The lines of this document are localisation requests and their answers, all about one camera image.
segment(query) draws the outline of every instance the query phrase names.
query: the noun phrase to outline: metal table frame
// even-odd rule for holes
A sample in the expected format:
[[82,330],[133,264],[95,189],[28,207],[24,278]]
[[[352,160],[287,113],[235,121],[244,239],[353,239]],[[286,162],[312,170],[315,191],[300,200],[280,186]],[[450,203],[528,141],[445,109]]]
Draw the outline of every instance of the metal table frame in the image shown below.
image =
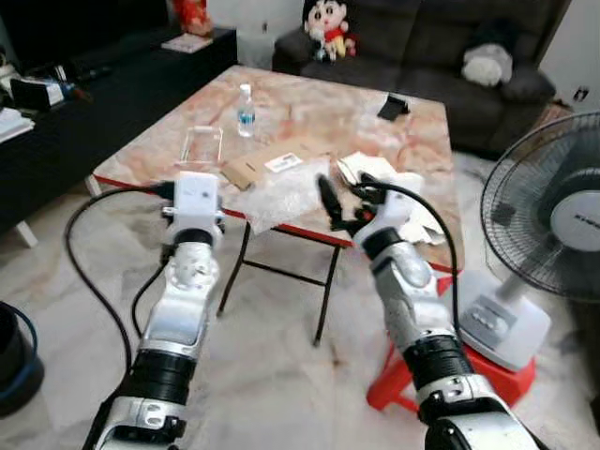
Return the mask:
[[288,234],[290,236],[299,237],[301,239],[307,239],[313,242],[319,242],[325,244],[329,247],[333,247],[333,255],[331,257],[331,262],[329,263],[329,272],[327,273],[327,280],[321,281],[319,279],[314,279],[310,277],[303,277],[301,275],[297,275],[293,272],[288,272],[287,270],[278,269],[276,267],[272,267],[267,264],[262,264],[260,262],[254,262],[246,259],[246,250],[248,248],[248,239],[250,237],[251,227],[249,222],[246,222],[246,228],[244,229],[244,238],[242,239],[242,247],[240,248],[240,254],[237,257],[237,261],[235,262],[235,267],[233,268],[232,274],[227,281],[227,285],[225,286],[225,291],[223,292],[223,296],[221,297],[221,302],[218,305],[217,317],[220,317],[223,314],[223,310],[225,309],[225,304],[227,303],[227,299],[229,298],[229,294],[232,290],[235,279],[237,278],[237,274],[242,267],[242,264],[249,265],[250,267],[255,267],[257,269],[266,270],[269,272],[273,272],[276,274],[283,275],[285,277],[299,279],[300,281],[304,281],[306,283],[314,284],[316,286],[321,286],[324,288],[324,294],[322,297],[322,305],[321,305],[321,315],[319,316],[319,325],[317,327],[317,333],[315,335],[312,344],[315,347],[318,347],[321,344],[321,336],[323,335],[323,328],[325,326],[325,316],[327,315],[327,305],[329,303],[329,293],[331,292],[331,284],[334,279],[334,274],[336,272],[336,264],[338,263],[339,251],[343,248],[340,244],[334,244],[331,242],[327,242],[322,239],[318,239],[315,237],[308,237],[305,234],[300,232],[293,232],[290,230],[285,230],[280,227],[275,227],[272,229],[275,232]]

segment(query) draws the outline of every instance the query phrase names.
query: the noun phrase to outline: marble-pattern table top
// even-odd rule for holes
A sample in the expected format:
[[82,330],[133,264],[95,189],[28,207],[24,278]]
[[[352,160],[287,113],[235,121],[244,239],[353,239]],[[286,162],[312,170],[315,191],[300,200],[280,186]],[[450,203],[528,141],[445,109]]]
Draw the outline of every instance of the marble-pattern table top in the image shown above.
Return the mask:
[[[251,139],[237,133],[236,102],[241,83],[252,85],[256,105],[256,129]],[[231,67],[104,161],[94,176],[117,186],[141,186],[171,179],[182,169],[202,170],[182,165],[179,160],[186,132],[193,126],[223,129],[221,162],[277,141],[310,135],[331,144],[335,149],[332,161],[361,151],[387,158],[399,172],[424,176],[422,194],[438,209],[453,234],[462,266],[462,233],[444,106],[409,97],[411,113],[392,123],[377,117],[386,97],[381,91]],[[223,181],[225,208],[238,193],[235,186]],[[343,192],[341,201],[352,210],[355,199],[350,192]],[[232,212],[239,215],[242,211]],[[342,246],[351,244],[344,232],[329,230],[322,209],[297,217],[284,227]],[[446,244],[422,245],[420,251],[436,268],[450,265]]]

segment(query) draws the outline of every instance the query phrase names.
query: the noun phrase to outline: white paper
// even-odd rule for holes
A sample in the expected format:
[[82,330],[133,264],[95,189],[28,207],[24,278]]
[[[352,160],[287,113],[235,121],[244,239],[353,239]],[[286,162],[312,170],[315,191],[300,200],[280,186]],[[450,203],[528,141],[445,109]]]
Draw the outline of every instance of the white paper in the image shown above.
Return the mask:
[[0,143],[30,131],[33,127],[34,122],[22,117],[17,110],[4,108],[0,112]]
[[429,213],[425,206],[417,205],[412,210],[411,219],[415,222],[420,223],[421,226],[427,228],[429,231],[435,232],[436,234],[443,234],[442,227],[435,219],[434,216]]
[[337,166],[348,184],[360,182],[360,175],[368,173],[379,180],[387,180],[397,175],[394,167],[384,157],[368,157],[362,152],[352,153],[337,162]]
[[206,47],[212,41],[213,39],[206,39],[204,37],[185,33],[181,36],[168,40],[167,42],[163,42],[160,44],[160,47],[166,50],[173,50],[175,52],[195,53],[199,49]]
[[297,157],[294,153],[287,153],[265,162],[264,167],[272,173],[280,173],[297,166],[298,164],[302,164],[302,159]]

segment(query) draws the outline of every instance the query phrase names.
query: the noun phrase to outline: blue bucket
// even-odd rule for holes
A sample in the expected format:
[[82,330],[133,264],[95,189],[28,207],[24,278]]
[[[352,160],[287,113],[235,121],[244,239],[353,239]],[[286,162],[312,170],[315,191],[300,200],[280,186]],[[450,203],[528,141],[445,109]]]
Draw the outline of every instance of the blue bucket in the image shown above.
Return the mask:
[[[31,343],[21,333],[17,316],[29,328]],[[18,309],[0,302],[0,417],[16,412],[31,400],[43,378],[34,325]]]

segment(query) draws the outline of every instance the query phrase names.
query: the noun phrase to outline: bottle cap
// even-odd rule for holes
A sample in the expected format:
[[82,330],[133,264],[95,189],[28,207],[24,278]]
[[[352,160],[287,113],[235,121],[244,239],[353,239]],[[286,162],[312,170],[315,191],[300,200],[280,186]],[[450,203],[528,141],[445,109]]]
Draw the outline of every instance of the bottle cap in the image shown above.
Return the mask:
[[240,91],[242,91],[243,94],[250,96],[250,94],[252,94],[252,86],[247,83],[240,84]]

